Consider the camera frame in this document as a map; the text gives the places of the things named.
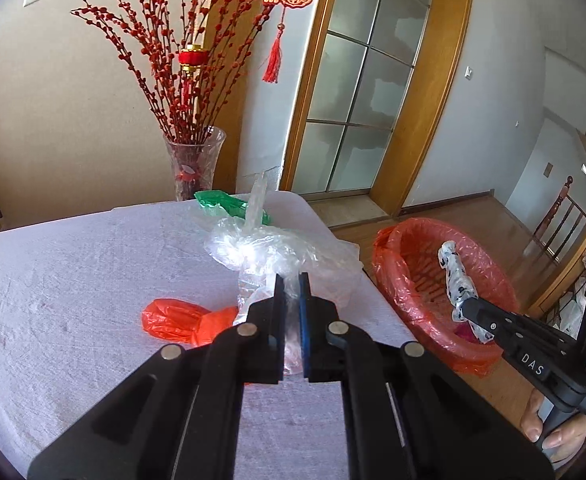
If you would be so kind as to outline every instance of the screw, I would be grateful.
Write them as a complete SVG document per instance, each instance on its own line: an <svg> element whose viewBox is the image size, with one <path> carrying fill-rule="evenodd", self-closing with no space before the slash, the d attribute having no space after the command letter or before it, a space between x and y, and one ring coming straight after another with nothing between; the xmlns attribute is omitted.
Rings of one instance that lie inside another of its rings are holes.
<svg viewBox="0 0 586 480"><path fill-rule="evenodd" d="M349 326L343 321L334 321L329 325L329 332L335 335L343 335L349 331Z"/></svg>
<svg viewBox="0 0 586 480"><path fill-rule="evenodd" d="M243 337L248 337L257 332L257 327L253 323L242 323L237 326L237 333Z"/></svg>
<svg viewBox="0 0 586 480"><path fill-rule="evenodd" d="M424 355L424 347L415 341L411 341L404 345L404 352L409 357L422 357Z"/></svg>
<svg viewBox="0 0 586 480"><path fill-rule="evenodd" d="M182 355L182 347L180 347L180 345L166 345L160 351L160 355L163 357L163 359L171 361L172 359Z"/></svg>

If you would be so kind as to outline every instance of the hand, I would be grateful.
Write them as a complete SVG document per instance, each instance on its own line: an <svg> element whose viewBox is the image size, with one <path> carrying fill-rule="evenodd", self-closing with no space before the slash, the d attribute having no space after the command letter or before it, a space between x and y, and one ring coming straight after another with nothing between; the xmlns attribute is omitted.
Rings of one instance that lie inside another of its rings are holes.
<svg viewBox="0 0 586 480"><path fill-rule="evenodd" d="M537 442L542 434L542 420L538 416L538 410L543 400L544 395L534 388L520 420L520 429L531 442ZM560 462L577 453L585 438L586 415L578 413L548 435L542 442L542 449L555 448L556 452L550 457L550 460L551 462Z"/></svg>

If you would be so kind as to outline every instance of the glass vase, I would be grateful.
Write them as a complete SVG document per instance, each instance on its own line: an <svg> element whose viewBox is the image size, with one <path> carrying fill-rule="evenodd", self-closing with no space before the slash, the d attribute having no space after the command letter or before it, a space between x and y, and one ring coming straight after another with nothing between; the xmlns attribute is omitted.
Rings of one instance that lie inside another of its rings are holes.
<svg viewBox="0 0 586 480"><path fill-rule="evenodd" d="M211 126L203 144L179 144L164 137L175 179L175 200L191 200L195 193L212 189L219 150L227 138L224 131Z"/></svg>

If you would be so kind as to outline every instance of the red basket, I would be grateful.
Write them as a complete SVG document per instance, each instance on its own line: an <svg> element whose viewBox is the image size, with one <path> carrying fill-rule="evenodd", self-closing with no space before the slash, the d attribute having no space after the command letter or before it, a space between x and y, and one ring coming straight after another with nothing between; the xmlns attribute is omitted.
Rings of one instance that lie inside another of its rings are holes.
<svg viewBox="0 0 586 480"><path fill-rule="evenodd" d="M483 377L502 349L493 342L471 342L455 334L461 325L451 319L446 272L438 262L438 249L448 240L455 242L478 295L519 312L509 279L486 251L468 235L429 218L411 218L377 234L373 247L377 288L420 343L453 370Z"/></svg>

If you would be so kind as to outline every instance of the orange plastic bag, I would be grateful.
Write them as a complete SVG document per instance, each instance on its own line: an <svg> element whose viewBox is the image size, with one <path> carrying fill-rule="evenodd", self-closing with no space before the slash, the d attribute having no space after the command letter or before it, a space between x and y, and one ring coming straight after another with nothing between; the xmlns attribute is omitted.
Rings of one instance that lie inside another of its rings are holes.
<svg viewBox="0 0 586 480"><path fill-rule="evenodd" d="M456 372L487 375L502 355L494 342L468 340L467 323L451 319L446 273L438 249L456 244L478 295L510 312L519 312L515 291L505 273L468 235L429 218L411 218L377 234L373 266L377 288L415 338Z"/></svg>
<svg viewBox="0 0 586 480"><path fill-rule="evenodd" d="M160 298L142 311L142 328L154 337L173 343L202 346L229 328L235 316L236 306L211 312L194 303Z"/></svg>

